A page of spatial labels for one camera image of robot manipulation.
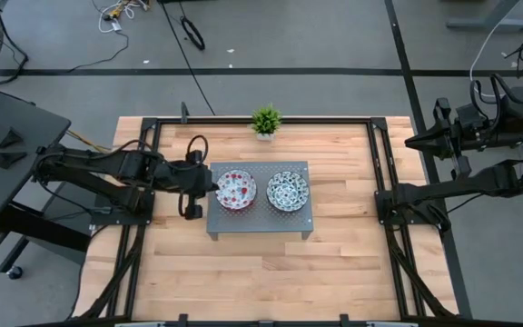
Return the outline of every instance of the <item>wooden tabletop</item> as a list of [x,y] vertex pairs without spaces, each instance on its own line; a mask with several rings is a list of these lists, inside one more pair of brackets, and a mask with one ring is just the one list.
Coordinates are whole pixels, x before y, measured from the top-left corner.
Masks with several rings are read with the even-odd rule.
[[[114,146],[138,138],[142,119],[120,118]],[[426,183],[419,153],[404,145],[413,135],[410,119],[387,122],[400,181]],[[214,242],[205,231],[206,218],[185,221],[177,213],[177,195],[158,193],[144,240],[134,320],[176,321],[180,313],[193,321],[335,321],[341,313],[351,320],[399,318],[364,125],[285,124],[273,142],[257,141],[245,124],[165,125],[159,151],[168,160],[181,159],[197,134],[209,140],[207,163],[307,161],[314,232],[307,241],[300,233],[222,233]],[[205,199],[200,203],[206,214]],[[89,308],[111,278],[121,228],[109,226],[94,237],[75,315]],[[409,229],[420,276],[456,312],[437,230]],[[125,290],[117,313],[123,311]],[[414,313],[410,287],[405,290]]]

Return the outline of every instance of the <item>small plant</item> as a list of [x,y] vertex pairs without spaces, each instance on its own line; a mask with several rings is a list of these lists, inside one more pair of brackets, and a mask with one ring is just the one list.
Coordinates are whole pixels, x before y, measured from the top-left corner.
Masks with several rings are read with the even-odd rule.
[[281,124],[279,110],[268,104],[253,112],[253,130],[257,134],[273,134]]

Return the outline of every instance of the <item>gray floor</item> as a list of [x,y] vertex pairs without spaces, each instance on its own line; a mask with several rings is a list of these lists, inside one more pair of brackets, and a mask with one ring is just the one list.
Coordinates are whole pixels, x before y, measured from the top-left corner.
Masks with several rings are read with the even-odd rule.
[[[487,33],[450,31],[444,22],[451,15],[482,15],[494,4],[395,0],[411,68],[469,69]],[[180,14],[177,4],[167,7]],[[183,41],[193,67],[400,68],[380,0],[216,0],[184,7],[207,42],[201,53]],[[510,17],[523,18],[523,2]],[[98,32],[97,19],[88,0],[13,0],[4,11],[11,36],[31,56],[27,68],[32,69],[70,68],[112,55],[123,39]],[[94,68],[184,68],[158,6],[148,13],[137,11],[133,21],[124,18],[122,25],[130,48]],[[183,34],[180,26],[175,28]],[[476,68],[510,69],[512,60],[501,53],[522,41],[523,34],[494,35]],[[13,67],[11,53],[4,49],[0,68]],[[402,77],[199,76],[199,81],[218,114],[249,114],[272,102],[285,114],[411,115]],[[523,84],[523,79],[508,81]],[[466,78],[417,77],[415,84],[428,126],[437,97],[448,97],[453,107],[469,101]],[[121,115],[178,114],[181,101],[192,114],[209,114],[187,76],[25,76],[2,89],[71,119],[75,131],[99,144],[111,143]],[[65,144],[80,146],[73,140]],[[469,156],[477,171],[522,154],[522,149],[498,149]],[[441,178],[449,179],[449,163],[438,161],[438,168]],[[46,199],[33,184],[17,196],[34,207]],[[448,206],[462,200],[448,200]],[[481,197],[451,217],[474,317],[523,322],[523,196]],[[0,247],[0,261],[16,238]],[[62,320],[74,301],[79,265],[33,244],[18,263],[26,270],[22,280],[12,282],[0,274],[0,326]]]

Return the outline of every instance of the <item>red patterned bowl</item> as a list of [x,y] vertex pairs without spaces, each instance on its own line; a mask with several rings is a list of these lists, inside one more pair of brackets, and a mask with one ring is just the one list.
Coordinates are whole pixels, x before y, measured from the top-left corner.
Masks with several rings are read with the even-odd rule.
[[217,201],[227,209],[240,210],[252,204],[257,185],[253,177],[239,169],[223,173],[217,181],[219,191],[215,191]]

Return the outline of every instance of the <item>bowl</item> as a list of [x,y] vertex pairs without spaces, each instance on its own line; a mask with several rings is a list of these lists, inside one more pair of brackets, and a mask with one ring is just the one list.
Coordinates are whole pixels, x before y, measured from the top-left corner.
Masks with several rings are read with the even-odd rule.
[[217,180],[219,190],[215,191],[219,204],[230,210],[241,210],[252,204],[257,185],[253,177],[243,170],[225,172]]
[[270,179],[266,194],[276,209],[294,212],[308,202],[310,187],[298,173],[281,172]]

